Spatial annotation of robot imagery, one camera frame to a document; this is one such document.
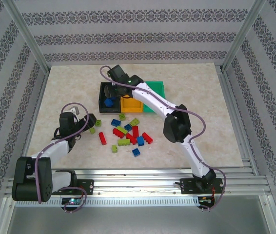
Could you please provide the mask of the yellow plastic bin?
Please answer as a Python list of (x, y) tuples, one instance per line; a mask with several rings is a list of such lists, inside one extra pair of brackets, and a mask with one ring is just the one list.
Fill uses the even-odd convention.
[(123, 113), (142, 113), (143, 103), (134, 98), (121, 98), (120, 99), (121, 111)]

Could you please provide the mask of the black plastic bin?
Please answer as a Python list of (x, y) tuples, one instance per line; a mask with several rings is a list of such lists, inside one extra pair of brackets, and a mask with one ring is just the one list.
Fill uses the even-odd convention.
[(104, 100), (107, 98), (104, 94), (104, 87), (108, 84), (111, 85), (111, 82), (101, 82), (100, 89), (99, 89), (99, 112), (101, 114), (116, 114), (121, 112), (121, 105), (120, 105), (120, 97), (114, 98), (114, 106), (112, 108), (106, 108), (104, 106)]

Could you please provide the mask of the aluminium frame post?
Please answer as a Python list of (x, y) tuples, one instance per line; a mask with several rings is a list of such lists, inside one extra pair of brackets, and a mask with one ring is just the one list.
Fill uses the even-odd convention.
[(241, 44), (245, 40), (249, 30), (251, 29), (257, 16), (259, 15), (265, 2), (266, 2), (266, 0), (254, 0), (254, 3), (252, 5), (250, 11), (248, 12), (241, 28), (239, 29), (239, 31), (237, 33), (237, 36), (235, 37), (230, 49), (228, 50), (228, 53), (226, 54), (226, 57), (225, 57), (222, 65), (220, 66), (221, 71), (223, 73), (228, 70), (228, 67), (230, 66), (231, 62), (233, 61)]
[(5, 8), (7, 9), (9, 15), (13, 19), (14, 23), (18, 27), (20, 33), (22, 34), (25, 42), (28, 44), (31, 49), (35, 59), (40, 65), (41, 69), (45, 74), (50, 73), (50, 66), (48, 65), (42, 51), (40, 50), (33, 34), (31, 33), (25, 19), (23, 18), (21, 12), (19, 11), (14, 0), (2, 0)]

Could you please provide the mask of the aluminium side rail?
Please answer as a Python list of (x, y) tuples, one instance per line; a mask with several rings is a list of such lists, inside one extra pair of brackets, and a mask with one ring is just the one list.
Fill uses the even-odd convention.
[(50, 75), (50, 73), (48, 72), (44, 76), (44, 78), (41, 82), (41, 85), (39, 87), (39, 92), (36, 95), (36, 101), (35, 101), (34, 109), (33, 109), (32, 114), (30, 116), (31, 117), (29, 119), (30, 123), (29, 123), (29, 126), (28, 126), (28, 130), (26, 132), (26, 135), (25, 135), (25, 142), (24, 142), (21, 154), (18, 157), (18, 159), (21, 158), (21, 157), (27, 156), (29, 146), (30, 146), (30, 142), (31, 142), (31, 138), (32, 138), (32, 135), (33, 135), (33, 132), (34, 132), (35, 124), (36, 124), (36, 121), (37, 121), (37, 117), (38, 117), (38, 114), (39, 114), (39, 109), (40, 109), (40, 106), (41, 106), (41, 103), (42, 103), (42, 99), (43, 99), (43, 95), (44, 95), (44, 92), (45, 92), (45, 88), (46, 88), (46, 84), (47, 84), (49, 75)]
[(219, 83), (226, 102), (230, 120), (236, 136), (237, 144), (242, 159), (247, 159), (250, 162), (252, 172), (255, 176), (259, 175), (256, 163), (252, 154), (251, 146), (247, 139), (245, 129), (238, 111), (237, 103), (232, 92), (232, 88), (225, 73), (222, 72), (221, 66), (215, 66), (218, 75)]

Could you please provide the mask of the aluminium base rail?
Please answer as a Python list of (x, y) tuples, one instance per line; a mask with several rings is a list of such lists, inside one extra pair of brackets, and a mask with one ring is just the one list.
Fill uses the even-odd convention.
[[(269, 195), (267, 177), (256, 174), (246, 163), (242, 168), (223, 168), (226, 195)], [(94, 196), (173, 196), (181, 195), (177, 182), (192, 177), (190, 168), (77, 170), (79, 179), (94, 181)]]

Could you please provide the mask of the grey metal base panel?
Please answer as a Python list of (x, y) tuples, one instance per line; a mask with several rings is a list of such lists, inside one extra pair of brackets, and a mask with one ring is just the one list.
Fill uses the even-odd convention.
[(0, 234), (276, 234), (276, 206), (270, 195), (230, 195), (211, 211), (197, 206), (17, 207), (0, 209)]

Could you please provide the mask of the green plastic bin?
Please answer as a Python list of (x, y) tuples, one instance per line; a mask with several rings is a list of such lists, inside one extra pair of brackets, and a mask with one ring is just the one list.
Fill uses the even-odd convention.
[[(165, 90), (163, 81), (146, 81), (145, 82), (154, 92), (160, 95), (162, 98), (165, 98)], [(145, 114), (154, 114), (155, 112), (148, 107), (147, 105), (143, 105), (143, 112)]]

